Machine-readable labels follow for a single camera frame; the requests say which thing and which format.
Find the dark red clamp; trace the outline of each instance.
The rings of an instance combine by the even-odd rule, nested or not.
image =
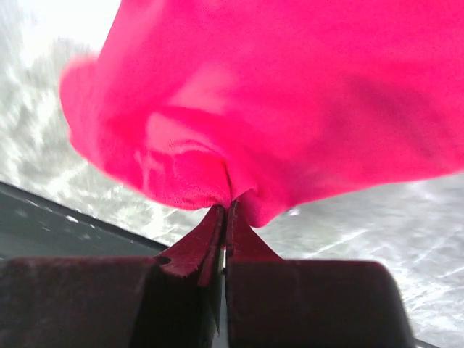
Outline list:
[[[0,347],[211,347],[223,247],[231,348],[413,348],[375,262],[282,260],[238,204],[156,257],[23,258],[0,270]]]

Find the gathered fabric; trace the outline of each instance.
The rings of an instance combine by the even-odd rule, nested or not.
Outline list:
[[[464,1],[123,0],[70,141],[161,204],[298,204],[464,167]]]

